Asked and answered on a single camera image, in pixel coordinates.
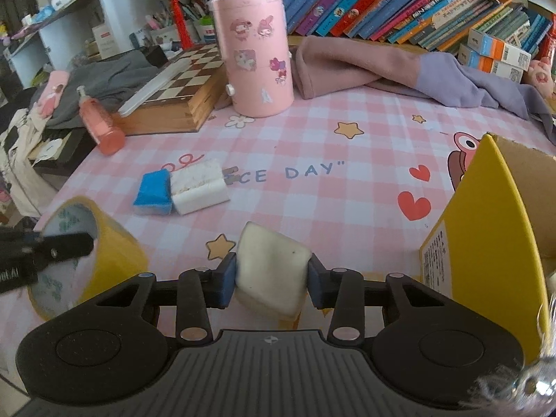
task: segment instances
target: purple book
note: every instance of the purple book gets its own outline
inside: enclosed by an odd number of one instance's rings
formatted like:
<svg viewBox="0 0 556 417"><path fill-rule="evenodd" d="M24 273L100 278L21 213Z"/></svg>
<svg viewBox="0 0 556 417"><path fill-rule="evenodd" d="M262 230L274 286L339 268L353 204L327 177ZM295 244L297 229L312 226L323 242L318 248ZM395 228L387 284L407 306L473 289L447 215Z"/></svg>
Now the purple book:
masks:
<svg viewBox="0 0 556 417"><path fill-rule="evenodd" d="M311 28L319 21L321 16L327 13L328 10L333 9L338 0L319 0L312 7L311 11L307 14L305 19L299 24L295 30L296 33L302 36L307 36Z"/></svg>

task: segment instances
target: pen holder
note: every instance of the pen holder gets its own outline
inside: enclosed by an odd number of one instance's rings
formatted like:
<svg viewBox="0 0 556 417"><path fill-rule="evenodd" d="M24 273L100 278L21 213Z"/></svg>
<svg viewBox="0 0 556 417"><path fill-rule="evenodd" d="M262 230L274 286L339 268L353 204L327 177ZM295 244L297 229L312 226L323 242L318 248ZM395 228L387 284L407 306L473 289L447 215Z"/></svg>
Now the pen holder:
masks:
<svg viewBox="0 0 556 417"><path fill-rule="evenodd" d="M216 35L235 110L281 113L294 101L282 0L211 0Z"/></svg>

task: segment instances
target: barcode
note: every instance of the barcode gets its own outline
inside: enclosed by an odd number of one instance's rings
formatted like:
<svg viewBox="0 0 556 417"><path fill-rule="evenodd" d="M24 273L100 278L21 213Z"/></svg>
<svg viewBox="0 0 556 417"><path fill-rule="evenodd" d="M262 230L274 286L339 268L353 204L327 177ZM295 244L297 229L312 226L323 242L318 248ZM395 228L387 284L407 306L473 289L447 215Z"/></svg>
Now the barcode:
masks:
<svg viewBox="0 0 556 417"><path fill-rule="evenodd" d="M428 252L424 253L424 265L423 265L423 272L424 272L424 277L423 277L423 283L426 286L430 286L430 255Z"/></svg>
<svg viewBox="0 0 556 417"><path fill-rule="evenodd" d="M515 83L519 83L519 71L517 69L512 69L512 71L510 72L510 80L512 80Z"/></svg>
<svg viewBox="0 0 556 417"><path fill-rule="evenodd" d="M525 53L520 53L519 54L519 60L518 60L518 64L521 67L525 67L527 65L527 61L529 60L529 56L526 55Z"/></svg>

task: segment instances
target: yellow box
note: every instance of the yellow box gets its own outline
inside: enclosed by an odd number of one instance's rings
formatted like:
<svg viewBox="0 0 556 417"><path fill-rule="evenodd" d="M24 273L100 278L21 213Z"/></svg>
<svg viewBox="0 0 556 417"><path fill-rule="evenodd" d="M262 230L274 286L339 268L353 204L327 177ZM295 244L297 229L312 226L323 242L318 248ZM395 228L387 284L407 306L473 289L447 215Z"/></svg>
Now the yellow box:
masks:
<svg viewBox="0 0 556 417"><path fill-rule="evenodd" d="M419 249L423 283L510 331L527 362L539 355L537 318L548 328L555 192L553 157L486 134Z"/></svg>

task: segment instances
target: pink checkered tablecloth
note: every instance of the pink checkered tablecloth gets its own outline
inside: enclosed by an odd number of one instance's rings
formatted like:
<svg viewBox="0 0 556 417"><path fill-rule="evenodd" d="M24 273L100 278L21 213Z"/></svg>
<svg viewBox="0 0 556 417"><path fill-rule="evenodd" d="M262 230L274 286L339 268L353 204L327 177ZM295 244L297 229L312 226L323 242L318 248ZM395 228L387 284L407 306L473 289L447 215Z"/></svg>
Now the pink checkered tablecloth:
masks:
<svg viewBox="0 0 556 417"><path fill-rule="evenodd" d="M237 242L247 221L305 243L327 268L346 266L367 278L418 275L418 248L454 192L447 158L458 150L456 133L480 139L494 132L556 154L538 127L505 111L446 108L366 87L313 100L297 96L288 111L266 119L244 118L232 108L213 115L199 133L130 137L112 157L94 150L38 227L64 201L85 195L142 243L159 280L216 267L220 259L209 260L219 254L216 246ZM135 215L141 176L179 165L184 154L237 167L231 200L186 216ZM398 200L402 192L411 196ZM235 301L210 317L215 333L224 325L283 327ZM325 328L329 320L308 301L299 328ZM0 354L10 370L18 343L40 323L26 293L0 297ZM172 310L162 312L159 328L172 334Z"/></svg>

